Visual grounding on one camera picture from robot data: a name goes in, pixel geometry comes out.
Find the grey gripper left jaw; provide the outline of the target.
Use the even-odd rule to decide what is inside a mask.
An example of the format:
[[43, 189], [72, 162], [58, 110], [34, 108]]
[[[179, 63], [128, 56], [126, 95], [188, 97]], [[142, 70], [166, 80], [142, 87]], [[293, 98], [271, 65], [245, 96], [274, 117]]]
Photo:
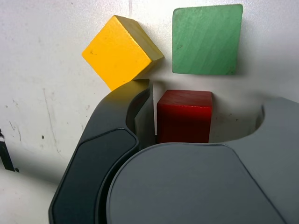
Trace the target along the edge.
[[52, 224], [104, 224], [120, 167], [156, 142], [152, 83], [130, 81], [94, 109], [49, 207]]

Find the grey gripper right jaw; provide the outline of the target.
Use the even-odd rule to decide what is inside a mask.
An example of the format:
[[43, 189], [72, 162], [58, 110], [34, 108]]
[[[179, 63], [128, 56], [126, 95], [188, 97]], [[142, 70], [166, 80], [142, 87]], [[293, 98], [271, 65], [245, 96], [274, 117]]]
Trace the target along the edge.
[[299, 104], [276, 98], [251, 135], [214, 144], [164, 143], [116, 173], [109, 224], [296, 224]]

